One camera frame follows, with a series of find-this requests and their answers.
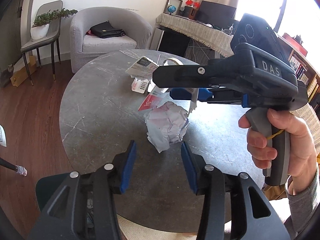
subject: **chair leg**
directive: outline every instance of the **chair leg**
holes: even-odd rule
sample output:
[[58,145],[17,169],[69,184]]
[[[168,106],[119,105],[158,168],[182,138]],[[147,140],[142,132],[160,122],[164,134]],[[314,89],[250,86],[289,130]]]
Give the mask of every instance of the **chair leg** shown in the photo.
[[40,66],[40,68],[41,68],[41,60],[40,60],[39,48],[37,48],[37,56],[38,56],[39,66]]
[[56,74],[54,69],[54,42],[51,43],[51,65],[52,65],[52,74],[53,74],[53,80],[56,80]]
[[22,56],[23,56],[24,65],[25,65],[25,67],[26,67],[26,71],[27,71],[27,73],[28,73],[28,77],[29,77],[29,79],[30,79],[30,81],[31,81],[31,84],[33,85],[32,78],[31,78],[30,71],[29,71],[29,67],[28,67],[28,62],[27,62],[26,54],[23,53]]
[[59,64],[61,64],[59,38],[57,39],[57,52],[58,52]]

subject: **round table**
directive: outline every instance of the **round table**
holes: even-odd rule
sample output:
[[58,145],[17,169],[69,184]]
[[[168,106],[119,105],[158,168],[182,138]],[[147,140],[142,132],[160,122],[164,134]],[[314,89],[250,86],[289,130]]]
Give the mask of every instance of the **round table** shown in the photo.
[[[183,167],[181,143],[160,154],[147,139],[146,111],[138,112],[147,93],[131,90],[133,79],[125,71],[141,56],[154,62],[182,57],[152,50],[111,52],[86,64],[69,82],[60,107],[60,132],[72,167],[90,173],[137,143],[137,158],[128,190],[115,195],[117,213],[142,226],[169,232],[198,230],[203,196],[189,188]],[[173,101],[188,110],[190,101]],[[246,112],[239,105],[197,103],[189,116],[184,140],[193,153],[224,173],[247,172],[262,188],[264,177],[246,149],[247,130],[238,127]],[[226,202],[230,220],[230,203]]]

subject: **picture frame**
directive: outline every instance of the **picture frame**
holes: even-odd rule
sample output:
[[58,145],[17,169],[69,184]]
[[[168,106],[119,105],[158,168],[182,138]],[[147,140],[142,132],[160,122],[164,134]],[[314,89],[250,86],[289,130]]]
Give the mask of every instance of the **picture frame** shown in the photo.
[[[167,0],[167,2],[166,2],[166,4],[165,4],[165,7],[164,7],[164,11],[163,11],[163,13],[165,13],[165,14],[171,14],[171,15],[176,15],[176,14],[178,14],[179,13],[179,11],[180,11],[180,8],[181,8],[181,6],[182,6],[182,0]],[[168,11],[168,6],[169,5],[174,5],[175,7],[176,7],[176,11],[174,12],[174,13],[170,13],[169,11]]]

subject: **wooden floor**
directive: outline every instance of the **wooden floor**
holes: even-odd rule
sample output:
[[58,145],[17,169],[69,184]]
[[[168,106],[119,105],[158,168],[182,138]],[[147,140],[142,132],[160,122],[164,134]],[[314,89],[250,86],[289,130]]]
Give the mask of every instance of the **wooden floor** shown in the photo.
[[0,124],[7,138],[0,157],[28,170],[23,177],[0,167],[0,206],[23,237],[39,215],[37,181],[72,170],[59,128],[60,102],[72,76],[70,61],[63,61],[56,64],[55,81],[46,65],[32,75],[34,86],[25,80],[19,87],[0,89]]

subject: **hand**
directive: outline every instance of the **hand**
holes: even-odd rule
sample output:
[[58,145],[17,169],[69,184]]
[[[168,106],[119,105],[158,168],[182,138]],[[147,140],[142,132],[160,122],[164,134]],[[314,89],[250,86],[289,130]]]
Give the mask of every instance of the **hand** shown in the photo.
[[[297,194],[311,184],[316,174],[316,149],[311,132],[303,119],[295,117],[288,111],[269,109],[267,117],[274,127],[284,129],[291,134],[288,174],[293,177],[293,182],[296,181],[293,193]],[[250,127],[245,115],[239,119],[238,125],[241,128]],[[276,158],[277,151],[266,146],[267,139],[250,128],[247,133],[247,143],[254,164],[261,169],[270,168],[271,160]]]

